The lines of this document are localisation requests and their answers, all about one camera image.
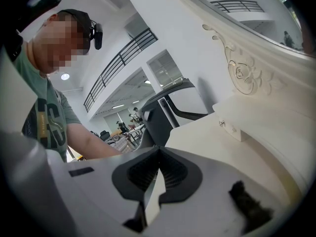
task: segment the black railing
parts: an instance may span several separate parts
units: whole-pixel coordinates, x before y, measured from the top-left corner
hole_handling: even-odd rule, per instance
[[[134,39],[132,39],[118,54],[110,61],[110,63],[103,70],[97,81],[91,88],[84,106],[89,112],[94,101],[99,97],[103,89],[109,84],[116,74],[126,66],[133,58],[135,58],[141,51],[154,43],[157,37],[153,32],[147,28]]]
[[[212,1],[218,9],[223,12],[242,12],[242,11],[252,11],[252,12],[264,12],[264,10],[259,6],[256,1],[247,0],[221,0]]]

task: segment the man's hand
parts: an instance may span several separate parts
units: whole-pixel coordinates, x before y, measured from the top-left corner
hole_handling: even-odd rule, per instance
[[[86,159],[106,158],[121,154],[89,132],[82,124],[67,125],[67,140],[68,145]]]

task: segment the person in background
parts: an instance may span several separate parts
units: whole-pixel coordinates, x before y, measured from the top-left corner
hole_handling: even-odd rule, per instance
[[[294,41],[287,31],[284,31],[284,42],[286,46],[294,48]]]
[[[141,113],[140,113],[140,111],[138,111],[138,108],[134,107],[133,111],[135,112],[135,115],[136,115],[136,117],[137,117],[137,119],[139,121],[138,125],[143,124],[143,119],[140,116]]]
[[[81,124],[67,98],[54,89],[47,77],[65,67],[76,55],[89,51],[90,27],[91,20],[83,11],[66,9],[53,14],[36,35],[23,44],[13,62],[38,97],[22,133],[38,140],[46,149],[57,151],[65,162],[68,146],[86,159],[120,155]]]
[[[118,124],[118,128],[122,131],[122,133],[126,133],[129,132],[128,128],[126,127],[125,123],[121,123],[119,121],[117,121]]]
[[[132,114],[129,114],[128,116],[132,118],[130,121],[134,124],[134,126],[135,126],[135,127],[138,126],[138,124],[139,124],[138,118],[135,117],[135,116],[132,115]]]

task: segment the green t-shirt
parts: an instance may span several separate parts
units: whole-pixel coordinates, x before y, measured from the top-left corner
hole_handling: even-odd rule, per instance
[[[22,132],[25,136],[37,139],[46,149],[52,149],[66,161],[69,123],[80,123],[67,98],[53,88],[47,78],[40,76],[39,70],[29,61],[24,48],[14,61],[14,65],[28,86],[38,96]]]

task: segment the white ornate furniture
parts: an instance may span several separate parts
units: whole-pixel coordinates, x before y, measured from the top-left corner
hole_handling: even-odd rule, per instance
[[[316,59],[265,38],[206,0],[181,1],[223,46],[235,90],[213,106],[215,113],[174,129],[166,146],[226,162],[284,205],[295,205],[315,176]],[[155,187],[153,197],[159,193]]]

